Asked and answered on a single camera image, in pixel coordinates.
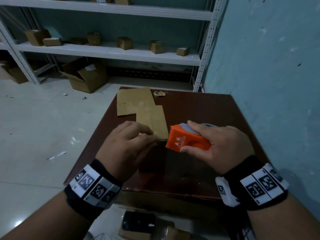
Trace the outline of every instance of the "brown wooden table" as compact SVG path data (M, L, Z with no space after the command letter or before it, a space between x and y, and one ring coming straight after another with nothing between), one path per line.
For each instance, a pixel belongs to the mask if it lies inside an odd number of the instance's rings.
M170 125L209 123L231 125L246 133L258 158L269 161L247 121L231 95L162 90L166 96L154 97L162 105L168 130ZM78 172L95 158L110 132L124 121L135 121L136 115L117 116L117 96L102 117L88 144L65 180L68 184ZM221 199L215 184L216 172L204 162L186 154L167 150L165 143L155 147L142 163L139 171L123 185L124 191L161 194L179 198Z

